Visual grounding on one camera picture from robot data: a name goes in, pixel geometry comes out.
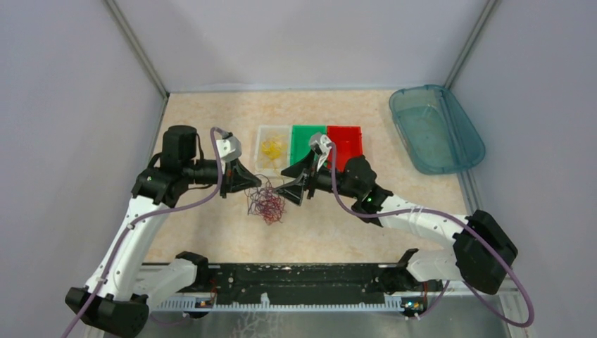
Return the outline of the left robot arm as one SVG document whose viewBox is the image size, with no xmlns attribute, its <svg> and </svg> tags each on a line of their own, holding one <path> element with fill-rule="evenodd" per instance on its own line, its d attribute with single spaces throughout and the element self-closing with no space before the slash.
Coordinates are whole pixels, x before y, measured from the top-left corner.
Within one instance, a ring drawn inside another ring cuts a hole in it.
<svg viewBox="0 0 597 338">
<path fill-rule="evenodd" d="M 240 162 L 241 142 L 219 127 L 210 130 L 214 158 L 207 159 L 195 127 L 175 125 L 163 134 L 161 150 L 137 176 L 127 211 L 98 268 L 83 287 L 69 289 L 67 306 L 86 337 L 136 337 L 154 309 L 184 289 L 215 291 L 205 256 L 184 251 L 140 280 L 144 259 L 163 223 L 182 211 L 180 198 L 199 185 L 226 197 L 261 181 Z"/>
</svg>

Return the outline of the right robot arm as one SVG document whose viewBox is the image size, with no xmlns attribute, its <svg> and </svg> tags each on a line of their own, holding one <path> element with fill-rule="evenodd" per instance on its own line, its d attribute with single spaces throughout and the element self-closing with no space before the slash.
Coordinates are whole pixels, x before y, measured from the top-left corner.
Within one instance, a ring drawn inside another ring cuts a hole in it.
<svg viewBox="0 0 597 338">
<path fill-rule="evenodd" d="M 287 201 L 301 205 L 317 190 L 354 200 L 351 211 L 366 223 L 409 232 L 441 246 L 435 251 L 409 249 L 399 262 L 396 280 L 414 290 L 430 280 L 457 280 L 485 294 L 496 294 L 517 258 L 518 249 L 495 218 L 477 209 L 453 215 L 409 202 L 376 183 L 377 174 L 364 156 L 348 160 L 343 171 L 317 168 L 310 152 L 282 174 L 291 182 L 275 188 Z"/>
</svg>

